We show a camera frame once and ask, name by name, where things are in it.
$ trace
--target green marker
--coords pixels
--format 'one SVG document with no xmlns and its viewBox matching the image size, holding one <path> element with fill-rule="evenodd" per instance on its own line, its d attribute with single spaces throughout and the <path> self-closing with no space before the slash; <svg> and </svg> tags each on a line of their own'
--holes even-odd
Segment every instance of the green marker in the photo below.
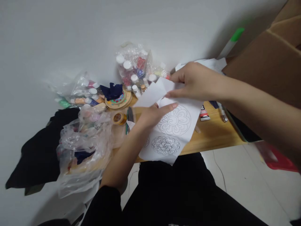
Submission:
<svg viewBox="0 0 301 226">
<path fill-rule="evenodd" d="M 224 49 L 220 52 L 217 60 L 227 57 L 230 51 L 233 49 L 239 38 L 241 37 L 242 33 L 245 31 L 244 28 L 238 28 L 234 35 L 232 35 L 231 39 L 228 41 Z"/>
</svg>

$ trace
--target white floor tile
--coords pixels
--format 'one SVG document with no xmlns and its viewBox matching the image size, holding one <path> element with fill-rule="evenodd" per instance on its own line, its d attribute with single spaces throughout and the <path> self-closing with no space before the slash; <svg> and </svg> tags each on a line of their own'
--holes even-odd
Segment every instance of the white floor tile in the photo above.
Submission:
<svg viewBox="0 0 301 226">
<path fill-rule="evenodd" d="M 225 184 L 224 184 L 224 179 L 223 179 L 223 174 L 220 171 L 219 167 L 217 166 L 217 164 L 215 163 L 214 160 L 214 155 L 213 155 L 213 150 L 211 151 L 205 151 L 205 152 L 201 152 L 201 155 L 204 159 L 204 162 L 206 164 L 207 169 L 209 169 L 209 171 L 211 172 L 214 180 L 215 180 L 215 184 L 222 190 L 225 190 Z"/>
<path fill-rule="evenodd" d="M 121 196 L 121 209 L 123 209 L 138 185 L 138 172 L 140 163 L 135 163 L 128 175 L 128 186 Z"/>
<path fill-rule="evenodd" d="M 214 153 L 230 196 L 268 225 L 289 225 L 287 214 L 242 145 Z"/>
<path fill-rule="evenodd" d="M 252 162 L 261 173 L 268 187 L 291 220 L 301 216 L 301 176 L 297 172 L 270 169 L 255 144 L 244 145 Z"/>
</svg>

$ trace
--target blue cloth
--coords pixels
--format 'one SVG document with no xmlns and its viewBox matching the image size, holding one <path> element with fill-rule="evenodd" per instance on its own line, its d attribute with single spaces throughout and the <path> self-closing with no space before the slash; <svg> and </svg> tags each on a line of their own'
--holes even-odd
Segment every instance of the blue cloth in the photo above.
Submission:
<svg viewBox="0 0 301 226">
<path fill-rule="evenodd" d="M 101 91 L 107 100 L 118 99 L 122 94 L 122 84 L 110 83 L 110 88 L 100 85 Z"/>
<path fill-rule="evenodd" d="M 86 158 L 90 157 L 91 155 L 94 154 L 95 151 L 93 152 L 86 152 L 86 151 L 80 151 L 80 152 L 75 152 L 74 156 L 77 158 L 77 164 L 79 165 L 80 163 L 83 162 Z"/>
</svg>

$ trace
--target mandala design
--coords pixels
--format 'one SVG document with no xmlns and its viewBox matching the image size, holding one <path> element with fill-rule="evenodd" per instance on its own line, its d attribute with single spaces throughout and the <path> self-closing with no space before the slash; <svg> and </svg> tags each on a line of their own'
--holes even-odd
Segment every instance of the mandala design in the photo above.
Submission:
<svg viewBox="0 0 301 226">
<path fill-rule="evenodd" d="M 182 105 L 178 105 L 175 110 L 164 115 L 157 126 L 166 135 L 180 136 L 187 132 L 190 123 L 189 112 Z"/>
<path fill-rule="evenodd" d="M 161 155 L 171 155 L 180 149 L 180 143 L 172 137 L 156 137 L 151 146 L 155 152 Z"/>
<path fill-rule="evenodd" d="M 150 137 L 147 138 L 143 147 L 146 148 L 149 144 L 150 144 Z"/>
</svg>

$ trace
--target right hand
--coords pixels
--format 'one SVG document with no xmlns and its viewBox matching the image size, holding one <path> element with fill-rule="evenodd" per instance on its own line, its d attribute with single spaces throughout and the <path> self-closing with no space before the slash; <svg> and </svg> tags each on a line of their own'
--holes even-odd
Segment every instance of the right hand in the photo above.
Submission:
<svg viewBox="0 0 301 226">
<path fill-rule="evenodd" d="M 171 81 L 185 83 L 182 89 L 169 91 L 167 98 L 191 98 L 200 101 L 221 100 L 231 87 L 232 78 L 217 73 L 199 63 L 189 62 L 172 74 Z"/>
</svg>

